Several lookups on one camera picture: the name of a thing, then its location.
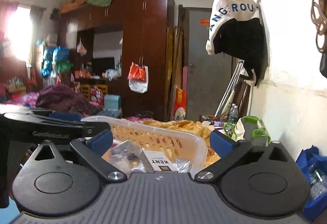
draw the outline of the pink curtain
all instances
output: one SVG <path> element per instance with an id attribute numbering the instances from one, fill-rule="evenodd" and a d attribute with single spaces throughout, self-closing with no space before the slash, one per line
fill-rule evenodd
<path id="1" fill-rule="evenodd" d="M 4 40 L 9 17 L 17 10 L 17 2 L 0 0 L 0 42 Z"/>

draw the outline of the white plastic basket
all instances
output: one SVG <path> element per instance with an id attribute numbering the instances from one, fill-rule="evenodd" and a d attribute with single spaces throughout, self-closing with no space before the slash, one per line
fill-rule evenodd
<path id="1" fill-rule="evenodd" d="M 172 162 L 175 158 L 189 160 L 192 163 L 192 177 L 204 168 L 208 148 L 205 141 L 197 135 L 106 116 L 90 116 L 81 121 L 107 122 L 111 126 L 114 139 L 129 139 L 146 150 L 161 151 Z"/>

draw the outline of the gray ribbed panel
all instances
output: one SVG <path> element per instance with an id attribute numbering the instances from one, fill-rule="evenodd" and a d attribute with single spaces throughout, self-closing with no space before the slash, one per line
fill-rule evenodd
<path id="1" fill-rule="evenodd" d="M 15 224 L 305 224 L 293 215 L 281 220 L 244 216 L 224 204 L 208 184 L 187 173 L 134 173 L 124 183 L 109 184 L 89 208 L 62 219 L 23 215 Z"/>

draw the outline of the gray door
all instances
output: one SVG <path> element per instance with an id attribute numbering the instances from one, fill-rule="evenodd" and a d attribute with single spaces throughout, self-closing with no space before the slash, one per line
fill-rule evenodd
<path id="1" fill-rule="evenodd" d="M 211 12 L 189 10 L 188 77 L 186 119 L 198 121 L 200 115 L 214 115 L 231 78 L 232 57 L 208 55 L 205 46 L 209 37 Z"/>

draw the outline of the red sticker on door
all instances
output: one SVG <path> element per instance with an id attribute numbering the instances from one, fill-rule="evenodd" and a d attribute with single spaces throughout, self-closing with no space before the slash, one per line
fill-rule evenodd
<path id="1" fill-rule="evenodd" d="M 200 25 L 203 25 L 203 26 L 210 26 L 210 21 L 208 19 L 200 19 Z"/>

